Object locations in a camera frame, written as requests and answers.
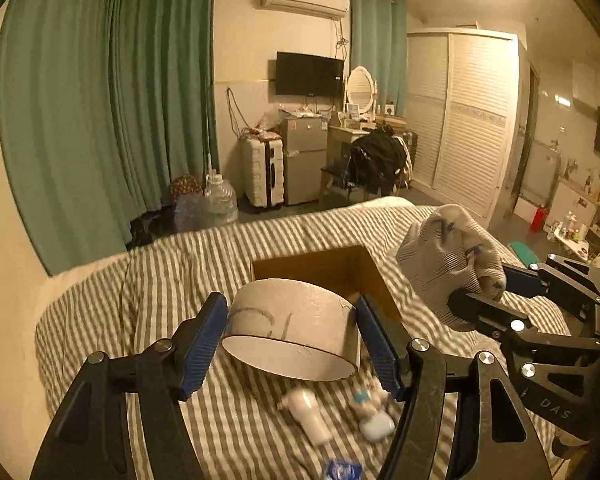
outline tape roll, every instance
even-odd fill
[[[222,347],[253,367],[306,381],[351,377],[360,332],[349,301],[316,285],[269,278],[235,296]]]

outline air conditioner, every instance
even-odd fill
[[[342,18],[349,11],[349,0],[262,0],[262,6]]]

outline sliding door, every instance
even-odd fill
[[[448,79],[448,35],[410,36],[405,119],[418,134],[413,177],[432,186],[440,152]]]
[[[448,101],[432,187],[488,218],[510,149],[518,43],[450,34],[449,53]]]

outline bed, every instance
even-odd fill
[[[196,315],[211,291],[222,292],[231,301],[250,280],[252,260],[353,244],[370,251],[411,336],[461,356],[486,349],[504,365],[495,341],[443,326],[411,290],[395,251],[409,225],[425,219],[433,208],[400,200],[175,235],[100,266],[52,301],[36,325],[36,357],[49,413],[58,408],[88,354],[98,349],[119,357],[171,336],[182,320]],[[519,264],[505,247],[497,246],[503,261]],[[548,300],[522,300],[505,293],[503,302],[529,314],[541,331],[569,333],[559,309]],[[318,479],[331,458],[360,463],[365,477],[374,478],[389,441],[366,442],[347,406],[353,392],[372,379],[372,367],[365,360],[349,380],[308,384],[335,434],[331,443],[318,449],[311,448],[299,425],[276,409],[281,396],[300,381],[251,368],[222,349],[216,352],[203,387],[181,406],[209,479]],[[151,478],[137,398],[129,398],[138,478]],[[445,477],[455,403],[455,395],[446,396],[432,478]],[[392,402],[388,411],[397,420],[400,405]],[[554,427],[536,415],[532,421],[552,461]]]

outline blue gripper pad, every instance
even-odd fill
[[[386,391],[391,393],[395,400],[404,400],[406,389],[400,378],[400,357],[382,324],[384,323],[394,333],[394,343],[400,346],[404,345],[402,350],[405,352],[411,337],[400,322],[387,319],[376,309],[373,301],[368,296],[362,295],[358,298],[356,302],[356,320],[362,341],[365,342],[371,362],[374,364],[378,379],[380,379],[380,384]],[[391,323],[396,326],[389,327],[388,325]]]
[[[199,314],[182,322],[173,335],[176,373],[182,377],[180,400],[189,399],[193,392],[202,387],[228,314],[226,298],[218,292],[212,292]]]

